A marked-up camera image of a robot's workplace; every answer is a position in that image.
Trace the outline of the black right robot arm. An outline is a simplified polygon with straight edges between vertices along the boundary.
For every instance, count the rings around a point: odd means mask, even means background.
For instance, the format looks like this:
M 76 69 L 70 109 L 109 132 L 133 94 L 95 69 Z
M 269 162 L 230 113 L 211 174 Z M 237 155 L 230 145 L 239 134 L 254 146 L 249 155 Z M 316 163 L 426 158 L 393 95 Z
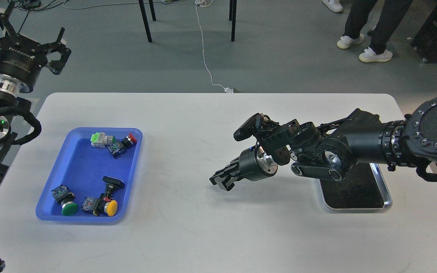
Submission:
M 437 98 L 421 104 L 403 120 L 382 123 L 378 115 L 355 109 L 349 116 L 315 126 L 296 119 L 279 124 L 257 113 L 233 135 L 236 141 L 256 138 L 223 169 L 210 177 L 230 191 L 236 181 L 274 176 L 278 166 L 293 160 L 298 176 L 341 182 L 358 163 L 415 168 L 419 177 L 437 182 Z

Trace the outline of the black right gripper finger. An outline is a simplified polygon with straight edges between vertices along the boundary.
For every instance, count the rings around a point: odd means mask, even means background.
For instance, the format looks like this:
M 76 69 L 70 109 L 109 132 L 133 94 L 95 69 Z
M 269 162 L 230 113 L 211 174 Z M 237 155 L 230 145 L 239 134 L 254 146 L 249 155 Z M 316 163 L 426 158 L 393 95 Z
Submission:
M 217 185 L 222 190 L 230 191 L 234 188 L 235 183 L 242 179 L 244 179 L 244 176 L 237 173 L 219 173 L 217 175 Z
M 240 171 L 241 168 L 239 166 L 239 157 L 236 157 L 223 169 L 219 169 L 218 171 L 216 171 L 215 174 L 209 178 L 209 180 L 212 183 L 212 185 L 217 185 L 217 175 L 219 173 L 237 173 L 239 175 Z

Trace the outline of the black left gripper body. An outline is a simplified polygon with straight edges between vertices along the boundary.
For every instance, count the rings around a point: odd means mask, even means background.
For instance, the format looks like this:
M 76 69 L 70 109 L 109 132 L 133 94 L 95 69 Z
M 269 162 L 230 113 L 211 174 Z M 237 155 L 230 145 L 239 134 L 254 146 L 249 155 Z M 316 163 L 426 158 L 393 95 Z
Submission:
M 44 53 L 34 53 L 9 40 L 0 40 L 0 77 L 5 75 L 19 80 L 21 93 L 33 92 L 41 69 L 47 63 Z

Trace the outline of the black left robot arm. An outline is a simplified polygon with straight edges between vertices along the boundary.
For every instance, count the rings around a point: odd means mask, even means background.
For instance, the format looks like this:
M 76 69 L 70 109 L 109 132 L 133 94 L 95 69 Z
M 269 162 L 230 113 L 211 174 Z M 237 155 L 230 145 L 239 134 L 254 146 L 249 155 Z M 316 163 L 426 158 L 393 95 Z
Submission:
M 63 41 L 61 28 L 56 41 L 42 44 L 14 30 L 10 15 L 15 2 L 0 12 L 0 185 L 8 166 L 2 161 L 13 145 L 24 145 L 42 131 L 41 123 L 31 113 L 31 102 L 19 97 L 30 93 L 41 70 L 46 67 L 59 75 L 71 50 Z

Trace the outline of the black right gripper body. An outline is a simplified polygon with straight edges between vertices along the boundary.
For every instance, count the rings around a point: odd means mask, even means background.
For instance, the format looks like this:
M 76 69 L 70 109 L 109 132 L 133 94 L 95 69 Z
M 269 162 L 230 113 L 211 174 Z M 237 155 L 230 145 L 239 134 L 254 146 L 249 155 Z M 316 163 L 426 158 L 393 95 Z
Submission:
M 250 147 L 240 154 L 240 178 L 259 181 L 274 176 L 278 164 L 262 147 Z

